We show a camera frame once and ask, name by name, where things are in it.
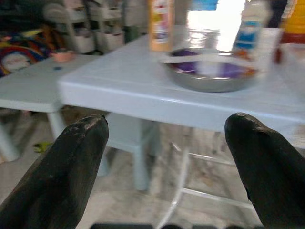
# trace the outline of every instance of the floor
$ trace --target floor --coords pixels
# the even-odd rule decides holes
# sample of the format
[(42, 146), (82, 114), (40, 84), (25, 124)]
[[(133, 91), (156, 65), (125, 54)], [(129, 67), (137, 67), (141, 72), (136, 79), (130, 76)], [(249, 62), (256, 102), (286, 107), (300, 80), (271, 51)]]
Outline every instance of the floor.
[[(99, 112), (75, 107), (63, 110), (68, 124), (96, 113)], [(2, 114), (1, 117), (21, 149), (22, 157), (0, 165), (0, 203), (39, 156), (34, 153), (32, 145), (53, 141), (44, 114), (28, 115), (15, 112), (10, 115)], [(77, 229), (89, 229), (96, 222), (149, 223), (157, 226), (174, 196), (181, 166), (181, 152), (172, 147), (171, 142), (175, 142), (178, 148), (182, 147), (180, 142), (183, 133), (187, 131), (187, 128), (170, 124), (161, 124), (160, 128), (162, 150), (156, 157), (147, 154), (151, 176), (149, 190), (134, 189), (131, 155), (110, 150), (107, 155), (111, 163), (110, 173), (96, 178), (87, 208)], [(192, 149), (197, 153), (232, 160), (222, 134), (217, 136), (214, 132), (195, 129)], [(187, 186), (190, 188), (248, 201), (235, 167), (192, 159), (187, 180)], [(187, 194), (183, 196), (181, 205), (170, 222), (186, 229), (196, 224), (214, 225), (220, 229), (232, 224), (245, 228), (260, 225), (253, 210), (232, 207)]]

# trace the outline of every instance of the bottle label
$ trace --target bottle label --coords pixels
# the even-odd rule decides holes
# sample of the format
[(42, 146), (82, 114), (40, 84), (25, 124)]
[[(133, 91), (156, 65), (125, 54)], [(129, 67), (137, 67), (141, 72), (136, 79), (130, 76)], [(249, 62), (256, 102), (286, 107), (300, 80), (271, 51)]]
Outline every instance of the bottle label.
[(237, 34), (235, 46), (243, 49), (255, 48), (259, 29), (260, 22), (243, 21)]
[(153, 39), (157, 44), (168, 42), (168, 0), (155, 0), (152, 6)]

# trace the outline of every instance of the white bottle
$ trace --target white bottle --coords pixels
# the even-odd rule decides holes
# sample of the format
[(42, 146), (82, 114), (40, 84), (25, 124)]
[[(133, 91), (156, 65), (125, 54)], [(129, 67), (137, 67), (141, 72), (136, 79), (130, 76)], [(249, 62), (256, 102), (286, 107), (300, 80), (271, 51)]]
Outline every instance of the white bottle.
[(252, 53), (257, 47), (261, 30), (268, 23), (270, 16), (271, 10), (267, 0), (246, 0), (234, 49), (248, 50)]

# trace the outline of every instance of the stainless steel bowl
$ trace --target stainless steel bowl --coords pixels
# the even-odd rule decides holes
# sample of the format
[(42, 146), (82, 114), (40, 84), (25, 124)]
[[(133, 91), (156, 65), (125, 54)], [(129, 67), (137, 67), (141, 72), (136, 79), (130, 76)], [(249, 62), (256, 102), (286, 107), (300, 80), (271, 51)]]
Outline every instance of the stainless steel bowl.
[(171, 63), (163, 63), (168, 75), (180, 86), (201, 92), (231, 92), (254, 84), (255, 75), (239, 78), (222, 78), (184, 72)]

